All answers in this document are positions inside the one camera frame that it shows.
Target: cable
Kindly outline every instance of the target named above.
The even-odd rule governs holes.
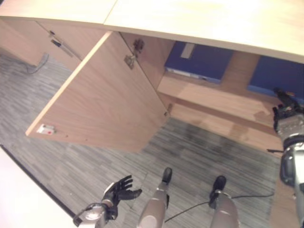
[[[49,54],[47,55],[47,58],[46,58],[46,60],[44,61],[44,63],[41,64],[40,67],[37,67],[36,70],[34,70],[33,72],[30,72],[30,71],[29,71],[29,68],[28,68],[28,65],[25,64],[25,63],[23,63],[23,64],[25,65],[26,69],[27,69],[27,74],[28,74],[28,75],[32,75],[32,74],[36,73],[37,71],[39,71],[39,70],[48,62],[48,58],[49,58]]]
[[[274,193],[271,193],[270,195],[264,195],[264,196],[263,196],[263,195],[234,196],[234,197],[231,197],[231,198],[232,198],[232,199],[239,199],[239,198],[267,198],[267,197],[271,197],[271,196],[274,196]],[[194,205],[194,206],[192,206],[192,207],[190,207],[190,208],[188,208],[188,209],[186,209],[186,210],[183,210],[182,212],[180,212],[180,213],[178,213],[178,214],[172,216],[171,218],[168,218],[167,220],[165,220],[165,223],[168,222],[168,221],[170,221],[171,219],[173,219],[173,218],[175,218],[175,217],[177,217],[177,216],[179,216],[179,215],[181,215],[181,214],[187,212],[188,210],[191,210],[191,209],[193,209],[193,208],[196,208],[196,207],[198,207],[198,206],[201,206],[201,205],[204,205],[204,204],[207,204],[207,203],[209,203],[209,201],[203,202],[203,203],[199,203],[199,204]]]

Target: door hinge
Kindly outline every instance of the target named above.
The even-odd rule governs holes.
[[[134,62],[138,58],[138,54],[142,52],[144,46],[144,41],[140,39],[136,39],[133,42],[133,51],[132,55],[126,55],[124,57],[124,62],[129,66],[129,68],[132,70],[134,68]]]

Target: desk top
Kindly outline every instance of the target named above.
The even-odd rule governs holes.
[[[304,63],[303,0],[5,0],[0,16],[98,23]]]
[[[103,24],[116,0],[4,0],[0,16]]]

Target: blue box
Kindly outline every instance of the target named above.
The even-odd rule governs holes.
[[[182,57],[186,45],[192,45],[187,57]],[[165,63],[167,71],[220,83],[233,51],[205,45],[176,41]]]
[[[304,104],[304,64],[261,56],[248,90],[275,96],[273,89],[282,88]]]

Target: wooden board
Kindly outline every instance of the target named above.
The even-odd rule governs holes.
[[[8,18],[3,18],[3,21],[5,21],[5,23],[10,25],[27,39],[35,43],[42,52],[49,53],[52,57],[64,64],[70,70],[74,70],[81,62],[76,56],[69,56],[62,49],[51,43],[49,33],[37,22]]]
[[[0,16],[103,23],[116,0],[5,0]]]
[[[158,92],[272,128],[279,100],[246,90],[257,61],[257,55],[235,52],[221,85],[166,73]]]
[[[37,66],[43,56],[43,52],[14,28],[0,19],[0,49],[21,61]]]
[[[282,149],[281,140],[270,129],[265,130],[265,127],[240,121],[229,115],[219,115],[214,110],[201,106],[185,104],[180,101],[174,105],[171,116],[265,152],[267,149]]]
[[[302,0],[118,0],[112,29],[304,63]]]
[[[272,228],[299,228],[293,194],[294,190],[284,185],[278,178],[270,214],[270,225]]]
[[[42,110],[32,137],[137,152],[163,125],[165,107],[119,33],[107,32]],[[37,133],[42,125],[53,135]]]
[[[133,43],[136,39],[143,40],[144,47],[138,55],[137,61],[152,86],[157,89],[165,72],[164,65],[174,45],[174,41],[132,33],[122,33],[122,36],[131,51],[133,51]]]
[[[56,38],[73,50],[83,60],[107,30],[72,26],[63,22],[38,22],[46,31],[53,31]]]

